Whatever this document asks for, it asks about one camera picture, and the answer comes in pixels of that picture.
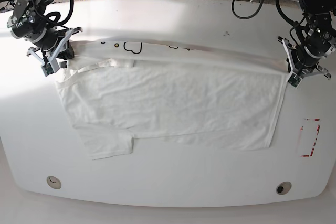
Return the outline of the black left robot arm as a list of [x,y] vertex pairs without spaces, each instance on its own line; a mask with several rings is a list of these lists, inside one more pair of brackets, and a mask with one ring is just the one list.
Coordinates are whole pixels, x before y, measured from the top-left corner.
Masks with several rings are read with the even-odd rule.
[[279,15],[292,26],[300,41],[291,53],[299,72],[314,69],[322,57],[335,52],[335,29],[331,18],[335,0],[299,0],[305,26],[284,14],[280,0],[275,0],[275,4]]

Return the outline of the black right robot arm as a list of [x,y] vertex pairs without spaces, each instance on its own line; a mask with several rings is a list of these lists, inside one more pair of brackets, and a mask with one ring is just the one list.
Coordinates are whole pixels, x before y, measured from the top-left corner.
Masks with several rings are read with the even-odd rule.
[[46,7],[53,1],[16,0],[13,14],[7,22],[14,38],[23,38],[34,45],[29,48],[27,55],[32,55],[41,62],[46,76],[60,69],[57,59],[69,60],[74,57],[69,39],[82,31],[80,27],[66,27],[73,14],[75,1],[70,0],[70,9],[64,20],[61,20],[59,11],[45,14]]

